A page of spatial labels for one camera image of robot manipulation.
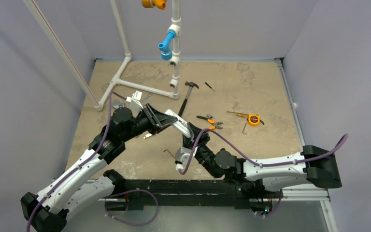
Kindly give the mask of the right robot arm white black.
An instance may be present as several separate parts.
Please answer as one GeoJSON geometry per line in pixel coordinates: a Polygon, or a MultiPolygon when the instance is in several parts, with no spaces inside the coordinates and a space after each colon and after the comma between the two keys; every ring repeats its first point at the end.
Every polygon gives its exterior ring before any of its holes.
{"type": "Polygon", "coordinates": [[[229,183],[252,183],[252,191],[263,197],[269,192],[290,186],[313,184],[321,189],[342,187],[335,152],[349,135],[344,134],[330,151],[314,145],[305,145],[301,152],[277,158],[251,159],[241,150],[214,132],[233,148],[240,157],[224,148],[214,153],[208,146],[211,129],[200,129],[188,123],[189,135],[183,135],[183,147],[190,149],[190,156],[213,177],[229,183]]]}

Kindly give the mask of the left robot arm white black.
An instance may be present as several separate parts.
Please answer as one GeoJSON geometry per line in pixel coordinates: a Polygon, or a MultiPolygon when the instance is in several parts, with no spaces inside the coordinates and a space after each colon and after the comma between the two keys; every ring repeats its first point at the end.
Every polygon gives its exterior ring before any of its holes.
{"type": "Polygon", "coordinates": [[[34,194],[27,192],[21,198],[27,231],[60,232],[78,212],[100,198],[123,195],[123,177],[115,170],[94,183],[87,180],[109,165],[125,149],[125,143],[144,132],[157,134],[169,126],[189,135],[187,123],[172,110],[162,113],[147,104],[141,106],[136,116],[129,108],[109,111],[108,122],[102,128],[78,161],[59,178],[34,194]]]}

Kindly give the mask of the small metal transceiver module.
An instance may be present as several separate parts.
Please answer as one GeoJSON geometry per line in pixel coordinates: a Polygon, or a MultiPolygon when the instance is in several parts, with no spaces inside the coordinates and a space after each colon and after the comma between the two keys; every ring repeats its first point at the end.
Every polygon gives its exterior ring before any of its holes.
{"type": "Polygon", "coordinates": [[[143,139],[147,139],[147,138],[149,138],[149,137],[151,137],[151,136],[153,136],[152,134],[146,134],[144,137],[143,137],[143,139]]]}

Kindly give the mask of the orange black pliers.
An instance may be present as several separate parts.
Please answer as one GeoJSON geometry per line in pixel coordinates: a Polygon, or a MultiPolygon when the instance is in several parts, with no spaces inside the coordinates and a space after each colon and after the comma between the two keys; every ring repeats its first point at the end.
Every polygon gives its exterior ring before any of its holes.
{"type": "Polygon", "coordinates": [[[215,130],[215,129],[223,129],[223,127],[221,126],[223,123],[222,122],[216,122],[214,121],[211,117],[207,117],[207,116],[196,116],[196,118],[199,118],[199,119],[203,119],[205,121],[207,121],[208,123],[211,124],[211,126],[209,127],[209,129],[211,130],[215,130]]]}

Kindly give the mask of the red adjustable wrench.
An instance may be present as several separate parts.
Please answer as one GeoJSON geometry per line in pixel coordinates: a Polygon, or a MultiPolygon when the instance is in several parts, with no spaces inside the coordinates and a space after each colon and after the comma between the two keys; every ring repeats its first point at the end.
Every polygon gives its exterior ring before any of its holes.
{"type": "Polygon", "coordinates": [[[125,107],[125,102],[119,101],[118,99],[115,99],[115,100],[112,101],[112,107],[114,109],[124,108],[125,107]]]}

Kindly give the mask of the yellow tape measure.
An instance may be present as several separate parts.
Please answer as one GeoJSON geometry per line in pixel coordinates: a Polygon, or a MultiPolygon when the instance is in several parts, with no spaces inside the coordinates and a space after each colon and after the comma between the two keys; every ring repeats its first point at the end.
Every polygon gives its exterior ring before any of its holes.
{"type": "Polygon", "coordinates": [[[265,123],[261,120],[260,115],[257,114],[249,114],[247,118],[248,123],[251,126],[257,126],[259,124],[264,125],[265,123]]]}

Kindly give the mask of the blue pipe fitting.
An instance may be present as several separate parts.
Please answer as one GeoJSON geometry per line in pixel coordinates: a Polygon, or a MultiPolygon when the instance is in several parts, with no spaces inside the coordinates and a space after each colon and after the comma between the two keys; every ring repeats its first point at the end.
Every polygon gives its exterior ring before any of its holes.
{"type": "Polygon", "coordinates": [[[175,37],[176,32],[173,30],[169,30],[163,42],[158,44],[158,48],[160,50],[161,57],[163,60],[170,60],[172,58],[172,50],[170,47],[170,43],[175,37]]]}

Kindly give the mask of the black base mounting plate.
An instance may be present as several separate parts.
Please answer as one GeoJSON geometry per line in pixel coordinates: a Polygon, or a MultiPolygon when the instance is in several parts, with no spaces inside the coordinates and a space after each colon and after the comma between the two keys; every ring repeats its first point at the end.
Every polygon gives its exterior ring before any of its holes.
{"type": "Polygon", "coordinates": [[[267,191],[262,181],[227,183],[224,180],[126,180],[107,197],[109,211],[143,210],[145,206],[231,207],[254,212],[272,210],[281,190],[267,191]]]}

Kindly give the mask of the orange pipe fitting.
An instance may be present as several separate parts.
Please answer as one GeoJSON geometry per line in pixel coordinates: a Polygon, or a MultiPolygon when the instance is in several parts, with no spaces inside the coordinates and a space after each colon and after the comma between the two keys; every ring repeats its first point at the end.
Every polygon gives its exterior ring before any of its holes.
{"type": "Polygon", "coordinates": [[[142,0],[142,6],[144,8],[154,8],[165,10],[167,0],[142,0]]]}

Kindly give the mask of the black handled claw hammer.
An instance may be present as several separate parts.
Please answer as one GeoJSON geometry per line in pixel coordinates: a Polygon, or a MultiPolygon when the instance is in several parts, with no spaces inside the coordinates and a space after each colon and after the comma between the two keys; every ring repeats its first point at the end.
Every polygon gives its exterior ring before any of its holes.
{"type": "Polygon", "coordinates": [[[193,88],[193,87],[196,87],[197,89],[199,89],[199,85],[196,84],[196,83],[194,83],[194,82],[188,82],[188,81],[185,81],[185,85],[189,87],[189,90],[188,90],[188,92],[187,92],[187,94],[186,94],[186,97],[185,97],[185,99],[184,99],[184,101],[183,101],[183,103],[182,103],[182,105],[181,105],[181,107],[180,107],[180,110],[179,110],[179,112],[178,112],[178,116],[179,116],[179,117],[181,117],[181,116],[183,115],[183,113],[184,113],[184,110],[185,110],[185,107],[186,107],[186,104],[187,104],[188,98],[189,98],[189,96],[190,96],[190,94],[191,94],[191,91],[192,91],[192,88],[193,88]]]}

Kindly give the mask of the white PVC pipe frame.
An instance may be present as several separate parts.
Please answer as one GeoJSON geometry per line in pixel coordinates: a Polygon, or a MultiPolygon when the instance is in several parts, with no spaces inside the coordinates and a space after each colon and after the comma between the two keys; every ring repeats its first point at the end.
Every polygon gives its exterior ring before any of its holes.
{"type": "Polygon", "coordinates": [[[112,76],[100,99],[96,99],[94,93],[89,88],[87,81],[84,80],[81,72],[78,70],[71,56],[68,54],[59,37],[56,35],[53,27],[50,25],[44,13],[38,6],[38,3],[34,0],[26,0],[24,3],[45,32],[52,45],[60,54],[65,64],[72,71],[74,77],[85,92],[86,98],[91,100],[92,107],[96,111],[99,112],[104,108],[108,95],[117,85],[135,88],[174,100],[179,98],[178,84],[180,79],[179,69],[181,62],[180,37],[182,34],[180,1],[167,0],[166,3],[166,7],[171,7],[172,9],[171,23],[169,24],[167,32],[169,30],[176,32],[176,37],[170,43],[172,58],[170,60],[165,60],[173,68],[173,74],[169,82],[171,88],[170,91],[136,84],[121,78],[124,70],[130,62],[142,59],[142,57],[140,57],[140,45],[139,43],[135,43],[136,40],[143,42],[144,44],[151,42],[149,45],[150,49],[159,52],[159,55],[161,56],[158,43],[156,40],[152,40],[149,35],[153,29],[151,21],[146,21],[140,28],[132,28],[132,36],[129,36],[127,32],[128,24],[124,22],[124,13],[122,12],[123,8],[121,8],[119,0],[68,0],[66,2],[66,10],[72,10],[71,19],[77,30],[82,32],[84,36],[89,37],[89,39],[85,40],[88,50],[94,52],[98,58],[102,59],[105,55],[107,59],[113,59],[113,52],[107,51],[108,48],[111,48],[111,39],[113,36],[111,34],[106,35],[105,33],[111,25],[110,20],[114,21],[115,27],[118,31],[119,40],[122,44],[124,53],[123,60],[116,73],[112,76]]]}

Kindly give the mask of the aluminium rail frame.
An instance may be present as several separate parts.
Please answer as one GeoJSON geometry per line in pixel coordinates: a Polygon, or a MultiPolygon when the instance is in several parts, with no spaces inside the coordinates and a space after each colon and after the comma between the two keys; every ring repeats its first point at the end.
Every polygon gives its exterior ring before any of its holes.
{"type": "MultiPolygon", "coordinates": [[[[117,189],[118,185],[125,182],[123,178],[115,177],[100,177],[99,179],[86,182],[82,187],[79,187],[75,193],[71,196],[66,197],[66,201],[60,204],[59,214],[63,219],[71,220],[76,214],[83,211],[91,204],[96,201],[103,201],[104,203],[107,200],[107,197],[113,197],[113,191],[117,189]]],[[[273,211],[277,208],[278,203],[281,201],[328,201],[328,193],[325,190],[311,188],[311,187],[291,187],[286,189],[281,189],[282,198],[280,200],[273,200],[273,208],[270,211],[261,213],[254,212],[250,209],[250,212],[254,213],[256,216],[266,217],[270,216],[273,211]]],[[[106,215],[114,218],[115,216],[122,214],[125,211],[109,211],[105,208],[106,215]]]]}

